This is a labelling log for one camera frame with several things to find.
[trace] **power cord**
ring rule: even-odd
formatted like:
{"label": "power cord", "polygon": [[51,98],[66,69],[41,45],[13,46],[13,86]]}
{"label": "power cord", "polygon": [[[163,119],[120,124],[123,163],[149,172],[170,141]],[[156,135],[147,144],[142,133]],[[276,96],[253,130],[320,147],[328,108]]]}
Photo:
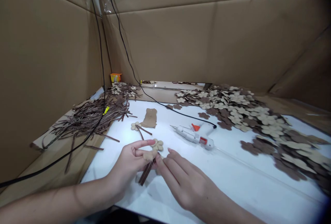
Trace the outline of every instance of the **power cord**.
{"label": "power cord", "polygon": [[82,143],[80,143],[78,146],[76,146],[73,150],[71,150],[70,152],[66,153],[65,155],[63,155],[62,157],[60,157],[59,159],[55,160],[53,163],[49,164],[48,166],[44,167],[43,169],[39,170],[39,171],[36,171],[36,172],[33,172],[31,174],[28,174],[28,175],[25,175],[25,176],[22,176],[22,177],[18,177],[18,178],[15,178],[15,179],[12,179],[12,180],[9,180],[9,181],[6,181],[6,182],[3,182],[3,183],[0,183],[0,188],[2,187],[7,187],[11,184],[14,184],[14,183],[18,183],[18,182],[21,182],[23,180],[26,180],[26,179],[29,179],[31,177],[34,177],[34,176],[37,176],[39,175],[40,173],[48,170],[50,167],[52,167],[53,165],[57,164],[58,162],[60,162],[62,159],[64,159],[66,156],[68,156],[70,153],[73,153],[75,150],[77,150],[79,147],[81,147],[89,138],[90,136],[93,134],[93,132],[96,130],[97,126],[99,125],[102,117],[103,117],[103,113],[105,111],[105,108],[106,108],[106,89],[105,89],[105,82],[104,82],[104,69],[103,69],[103,60],[102,60],[102,45],[101,45],[101,35],[100,35],[100,28],[99,28],[99,23],[98,23],[98,18],[97,18],[97,13],[96,13],[96,9],[95,9],[95,6],[94,6],[94,2],[93,0],[92,1],[92,5],[93,5],[93,10],[94,10],[94,15],[96,17],[96,22],[97,22],[97,26],[98,26],[98,32],[99,32],[99,41],[100,41],[100,53],[101,53],[101,65],[102,65],[102,77],[103,77],[103,89],[104,89],[104,94],[103,94],[103,112],[101,114],[101,117],[98,121],[98,123],[94,126],[93,130],[88,134],[88,136],[84,139],[84,141]]}
{"label": "power cord", "polygon": [[126,47],[126,45],[125,45],[125,42],[124,42],[124,39],[123,39],[123,36],[122,36],[120,19],[119,19],[119,17],[118,17],[118,14],[117,14],[117,12],[116,12],[115,7],[114,7],[113,1],[110,0],[110,2],[111,2],[111,5],[112,5],[112,7],[113,7],[113,10],[114,10],[114,12],[115,12],[115,14],[116,14],[117,20],[118,20],[118,28],[119,28],[119,31],[120,31],[120,35],[121,35],[121,39],[122,39],[122,43],[123,43],[123,46],[124,46],[124,49],[125,49],[125,53],[126,53],[126,55],[127,55],[127,59],[128,59],[129,65],[130,65],[130,67],[131,67],[131,69],[132,69],[133,77],[134,77],[134,79],[136,80],[136,82],[139,84],[139,86],[141,87],[141,89],[142,89],[142,91],[144,92],[144,94],[145,94],[146,96],[150,97],[151,99],[153,99],[156,103],[158,103],[158,104],[160,104],[160,105],[166,107],[167,109],[172,110],[173,112],[176,112],[177,114],[181,114],[181,115],[186,116],[186,117],[190,117],[190,118],[193,118],[193,119],[196,119],[196,120],[199,120],[199,121],[203,121],[203,122],[210,123],[210,124],[213,125],[214,129],[217,128],[217,126],[216,126],[214,123],[211,123],[211,122],[206,121],[206,120],[202,120],[202,119],[199,119],[199,118],[195,118],[195,117],[193,117],[193,116],[189,116],[189,115],[185,115],[185,114],[183,114],[183,113],[177,112],[177,111],[175,111],[175,110],[169,108],[168,106],[166,106],[166,105],[164,105],[164,104],[162,104],[162,103],[159,103],[159,102],[158,102],[157,100],[155,100],[153,97],[151,97],[150,95],[146,94],[146,92],[144,91],[144,89],[143,89],[143,87],[141,86],[140,82],[137,80],[136,75],[134,74],[134,70],[133,70],[133,67],[132,67],[131,62],[130,62],[130,59],[129,59],[129,55],[128,55],[128,51],[127,51],[127,47]]}

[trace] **forearm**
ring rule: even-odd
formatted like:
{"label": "forearm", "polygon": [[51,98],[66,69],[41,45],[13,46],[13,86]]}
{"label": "forearm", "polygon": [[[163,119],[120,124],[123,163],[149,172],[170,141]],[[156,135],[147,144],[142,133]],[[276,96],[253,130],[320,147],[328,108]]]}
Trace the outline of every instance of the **forearm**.
{"label": "forearm", "polygon": [[0,223],[72,223],[113,205],[103,179],[27,196],[0,209]]}
{"label": "forearm", "polygon": [[207,209],[197,210],[197,216],[207,224],[265,224],[263,221],[246,211],[223,192],[216,194],[215,202],[217,204]]}

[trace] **yellow tag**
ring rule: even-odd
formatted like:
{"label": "yellow tag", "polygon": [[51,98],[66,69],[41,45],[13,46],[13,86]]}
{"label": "yellow tag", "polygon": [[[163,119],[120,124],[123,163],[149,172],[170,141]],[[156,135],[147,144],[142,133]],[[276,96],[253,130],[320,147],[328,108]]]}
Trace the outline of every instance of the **yellow tag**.
{"label": "yellow tag", "polygon": [[104,114],[107,114],[108,110],[109,110],[109,106],[107,106],[107,108],[106,108],[106,110],[104,111],[103,115],[104,115]]}

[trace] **cardboard wall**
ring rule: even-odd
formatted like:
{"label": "cardboard wall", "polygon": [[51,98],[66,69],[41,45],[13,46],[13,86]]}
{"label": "cardboard wall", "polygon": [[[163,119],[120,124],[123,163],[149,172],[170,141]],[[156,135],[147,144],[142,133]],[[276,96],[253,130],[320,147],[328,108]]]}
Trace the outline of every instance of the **cardboard wall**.
{"label": "cardboard wall", "polygon": [[102,86],[102,69],[95,16],[72,0],[0,0],[0,10],[0,181],[5,181],[40,155],[29,148],[31,142]]}
{"label": "cardboard wall", "polygon": [[326,28],[270,90],[331,111],[331,28]]}
{"label": "cardboard wall", "polygon": [[[324,0],[114,1],[140,79],[226,82],[262,95],[330,23]],[[109,11],[113,56],[134,83]]]}

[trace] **white table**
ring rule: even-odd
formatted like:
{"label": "white table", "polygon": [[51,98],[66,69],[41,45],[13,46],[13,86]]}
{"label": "white table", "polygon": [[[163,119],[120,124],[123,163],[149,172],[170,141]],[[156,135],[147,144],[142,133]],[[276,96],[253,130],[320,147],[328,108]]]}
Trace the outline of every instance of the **white table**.
{"label": "white table", "polygon": [[[138,118],[124,118],[123,122],[113,123],[108,135],[121,142],[104,139],[101,145],[104,151],[97,152],[82,182],[106,176],[114,166],[123,146],[141,139],[138,131],[131,130],[131,123],[143,121],[146,108],[157,109],[157,126],[155,129],[148,129],[153,133],[152,136],[145,132],[143,136],[145,139],[157,138],[164,142],[162,156],[167,156],[168,147],[175,149],[197,165],[237,204],[263,221],[303,224],[313,223],[319,217],[327,197],[311,179],[299,182],[292,180],[274,167],[271,156],[253,156],[240,147],[240,140],[251,142],[255,133],[244,133],[236,128],[228,131],[218,126],[210,137],[222,152],[207,151],[200,145],[188,142],[170,127],[170,124],[188,127],[191,123],[199,125],[202,122],[179,115],[154,102],[130,101],[130,111]],[[194,106],[183,107],[179,111],[197,118],[198,113],[203,112],[201,108]],[[329,136],[313,127],[291,116],[288,118],[294,129],[331,141]],[[214,116],[211,116],[209,121],[215,124],[218,122]],[[321,153],[331,157],[331,145],[321,147]],[[145,150],[151,150],[151,147],[146,147]],[[157,176],[154,171],[151,171],[143,186],[132,182],[123,200],[116,205],[165,223],[201,222],[179,206],[164,179]]]}

